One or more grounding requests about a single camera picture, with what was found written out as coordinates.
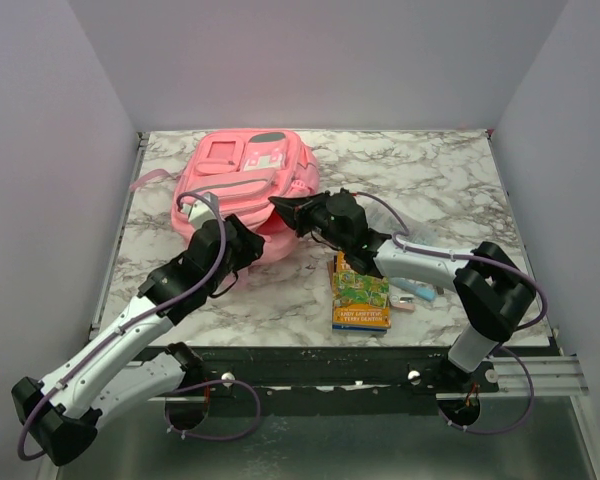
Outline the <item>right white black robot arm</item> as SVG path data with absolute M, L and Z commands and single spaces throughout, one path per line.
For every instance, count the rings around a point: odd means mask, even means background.
M 372 229 L 357 194 L 347 190 L 298 198 L 273 197 L 282 221 L 299 237 L 316 234 L 344 255 L 357 273 L 404 278 L 456 293 L 469 324 L 440 367 L 440 379 L 460 392 L 476 380 L 476 369 L 494 349 L 529 327 L 525 316 L 534 301 L 548 305 L 537 283 L 504 251 L 484 241 L 472 250 L 418 246 L 404 232 Z

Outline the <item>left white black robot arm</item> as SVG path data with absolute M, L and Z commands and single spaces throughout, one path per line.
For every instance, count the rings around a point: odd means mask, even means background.
M 168 345 L 138 367 L 150 343 L 220 295 L 228 277 L 259 260 L 265 240 L 237 216 L 207 220 L 187 248 L 151 271 L 119 316 L 75 356 L 41 379 L 11 389 L 22 430 L 22 461 L 48 457 L 66 465 L 82 455 L 110 420 L 156 395 L 189 395 L 237 379 L 213 378 L 186 344 Z

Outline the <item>pink student backpack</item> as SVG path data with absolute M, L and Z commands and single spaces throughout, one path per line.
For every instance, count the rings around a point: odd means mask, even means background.
M 211 192 L 223 216 L 235 214 L 263 236 L 257 263 L 264 265 L 285 258 L 298 244 L 269 199 L 316 194 L 320 173 L 310 147 L 293 131 L 225 129 L 200 140 L 176 179 L 174 198 L 188 191 Z

